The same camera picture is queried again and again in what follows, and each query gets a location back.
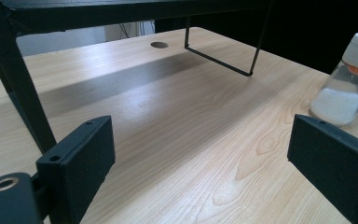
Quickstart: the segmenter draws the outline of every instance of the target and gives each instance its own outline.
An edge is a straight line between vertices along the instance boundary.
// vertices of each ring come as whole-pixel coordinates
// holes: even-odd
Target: tabletop
[[[327,75],[261,51],[244,77],[185,50],[184,33],[25,58],[58,141],[112,116],[117,162],[82,223],[348,223],[286,157],[294,115]],[[255,48],[191,34],[194,49],[250,67]],[[344,130],[358,137],[358,117]],[[0,175],[32,175],[40,156],[0,82]]]

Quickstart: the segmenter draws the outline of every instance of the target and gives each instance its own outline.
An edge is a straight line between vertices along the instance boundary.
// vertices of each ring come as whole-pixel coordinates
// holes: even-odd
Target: glass jar
[[[310,113],[336,126],[350,124],[355,119],[358,113],[358,34],[310,104]]]

